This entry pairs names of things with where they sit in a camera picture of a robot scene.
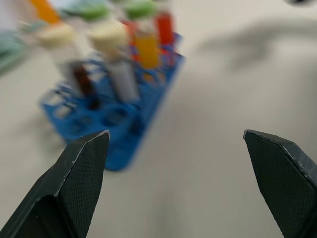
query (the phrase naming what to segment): green object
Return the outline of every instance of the green object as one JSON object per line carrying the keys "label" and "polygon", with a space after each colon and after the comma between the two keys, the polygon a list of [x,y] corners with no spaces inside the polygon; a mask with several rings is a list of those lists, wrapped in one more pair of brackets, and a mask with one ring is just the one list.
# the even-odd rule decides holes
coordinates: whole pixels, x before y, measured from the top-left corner
{"label": "green object", "polygon": [[109,13],[110,13],[110,10],[105,5],[99,5],[99,6],[96,5],[96,6],[86,8],[82,12],[82,17],[85,20],[94,20],[94,19],[98,19],[100,17],[105,17]]}
{"label": "green object", "polygon": [[119,3],[128,3],[130,0],[109,0],[111,3],[119,4]]}
{"label": "green object", "polygon": [[18,64],[25,56],[26,46],[16,32],[0,33],[0,73]]}
{"label": "green object", "polygon": [[152,16],[155,13],[155,3],[150,0],[133,2],[127,4],[125,10],[131,20]]}
{"label": "green object", "polygon": [[79,16],[87,21],[109,15],[110,9],[101,2],[80,2],[68,8],[61,9],[68,16]]}

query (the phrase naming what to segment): red liquid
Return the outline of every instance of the red liquid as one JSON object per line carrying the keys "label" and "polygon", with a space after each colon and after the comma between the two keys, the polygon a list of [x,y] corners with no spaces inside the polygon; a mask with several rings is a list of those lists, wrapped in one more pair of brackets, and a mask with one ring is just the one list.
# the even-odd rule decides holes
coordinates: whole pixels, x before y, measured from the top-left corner
{"label": "red liquid", "polygon": [[[156,18],[160,43],[162,45],[172,45],[174,43],[173,17],[168,12],[161,13]],[[174,53],[163,50],[163,54],[168,58],[168,64],[174,65]]]}
{"label": "red liquid", "polygon": [[162,45],[169,45],[174,42],[173,32],[173,18],[169,13],[161,13],[156,18],[158,32],[160,37],[160,43]]}

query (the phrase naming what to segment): orange liquid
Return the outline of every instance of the orange liquid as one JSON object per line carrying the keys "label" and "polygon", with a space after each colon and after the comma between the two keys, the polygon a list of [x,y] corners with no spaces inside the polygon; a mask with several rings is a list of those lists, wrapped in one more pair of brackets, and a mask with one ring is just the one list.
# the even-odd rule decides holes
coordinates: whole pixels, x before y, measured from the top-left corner
{"label": "orange liquid", "polygon": [[48,24],[60,22],[57,12],[52,8],[47,0],[28,0],[36,9],[37,16]]}
{"label": "orange liquid", "polygon": [[[138,52],[138,61],[144,69],[155,69],[161,65],[160,50],[155,33],[136,35],[134,42]],[[145,79],[152,80],[152,77],[146,74]]]}

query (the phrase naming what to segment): test tube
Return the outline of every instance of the test tube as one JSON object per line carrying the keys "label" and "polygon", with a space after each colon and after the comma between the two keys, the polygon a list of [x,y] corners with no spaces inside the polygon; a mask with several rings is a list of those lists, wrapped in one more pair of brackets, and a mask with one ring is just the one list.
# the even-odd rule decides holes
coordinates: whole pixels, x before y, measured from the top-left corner
{"label": "test tube", "polygon": [[[125,6],[129,4],[131,0],[110,0],[110,2],[113,5],[115,19],[126,25],[130,38],[129,44],[134,47],[133,22],[129,20],[125,11]],[[132,57],[134,61],[138,61],[136,54],[133,54]]]}
{"label": "test tube", "polygon": [[[156,25],[159,32],[160,43],[164,46],[172,46],[174,43],[174,19],[171,8],[171,0],[155,0],[157,7]],[[174,52],[163,49],[167,55],[168,65],[174,65]]]}
{"label": "test tube", "polygon": [[140,94],[129,59],[126,26],[119,21],[108,22],[92,29],[88,36],[93,47],[103,55],[117,98],[123,103],[138,101]]}
{"label": "test tube", "polygon": [[[138,54],[138,62],[146,70],[161,67],[159,39],[154,22],[155,4],[150,0],[141,0],[128,4],[126,12],[133,21],[133,38]],[[146,81],[152,81],[152,76],[145,74]]]}
{"label": "test tube", "polygon": [[65,23],[45,28],[37,34],[40,43],[48,50],[64,79],[71,85],[73,96],[85,99],[87,107],[94,110],[99,105],[98,98],[81,62],[74,37],[74,29]]}

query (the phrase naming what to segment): green cap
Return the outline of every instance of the green cap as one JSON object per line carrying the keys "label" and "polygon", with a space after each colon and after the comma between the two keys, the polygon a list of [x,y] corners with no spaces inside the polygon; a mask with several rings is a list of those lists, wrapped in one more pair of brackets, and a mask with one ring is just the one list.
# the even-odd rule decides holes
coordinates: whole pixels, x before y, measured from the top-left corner
{"label": "green cap", "polygon": [[155,13],[155,3],[151,0],[132,2],[125,6],[127,16],[130,19],[137,19],[145,16],[151,16]]}
{"label": "green cap", "polygon": [[87,21],[93,21],[101,17],[107,17],[110,14],[110,8],[105,4],[96,4],[82,8],[81,16]]}
{"label": "green cap", "polygon": [[130,0],[110,0],[111,3],[128,3]]}

